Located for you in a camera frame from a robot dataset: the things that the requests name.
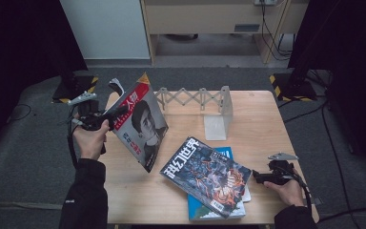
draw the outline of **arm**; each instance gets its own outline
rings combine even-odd
[[[274,217],[276,229],[317,228],[309,209],[304,206],[302,190],[297,181],[290,180],[284,185],[265,181],[264,185],[275,190],[283,202],[290,205]]]
[[[109,121],[94,132],[77,127],[73,133],[81,158],[75,180],[63,203],[59,228],[106,228],[108,196],[104,189],[106,167],[98,162]]]

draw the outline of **white wall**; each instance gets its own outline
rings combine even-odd
[[[85,59],[150,59],[139,0],[61,0]]]

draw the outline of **black sleeve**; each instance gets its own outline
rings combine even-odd
[[[75,181],[62,206],[59,228],[106,228],[108,196],[104,189],[106,167],[81,158]]]
[[[317,228],[309,209],[294,205],[283,209],[274,217],[276,229]]]

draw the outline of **magazine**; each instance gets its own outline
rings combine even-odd
[[[220,154],[234,159],[233,152],[230,146],[227,147],[216,147],[215,148]],[[245,192],[249,190],[248,186],[245,186]],[[189,205],[189,220],[210,220],[210,219],[224,219],[219,214],[215,213],[210,208],[204,206],[200,201],[190,194],[187,194],[187,201]],[[234,210],[229,215],[228,219],[243,218],[246,216],[245,205],[243,204],[243,196],[241,200],[236,204]]]
[[[146,73],[106,113],[123,106],[128,111],[114,121],[112,131],[149,173],[169,127]]]
[[[252,171],[189,136],[160,174],[226,219]]]

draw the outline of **metal bookend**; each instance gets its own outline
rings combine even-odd
[[[186,100],[179,98],[180,94],[188,96]],[[172,94],[166,88],[161,88],[156,94],[158,102],[165,110],[165,105],[171,101],[176,101],[182,106],[185,106],[191,101],[196,101],[200,104],[200,110],[204,111],[208,102],[213,101],[218,106],[219,114],[204,114],[204,128],[207,140],[226,140],[228,130],[234,116],[233,102],[231,100],[230,88],[224,86],[216,94],[211,94],[205,88],[191,94],[186,89],[182,88]]]

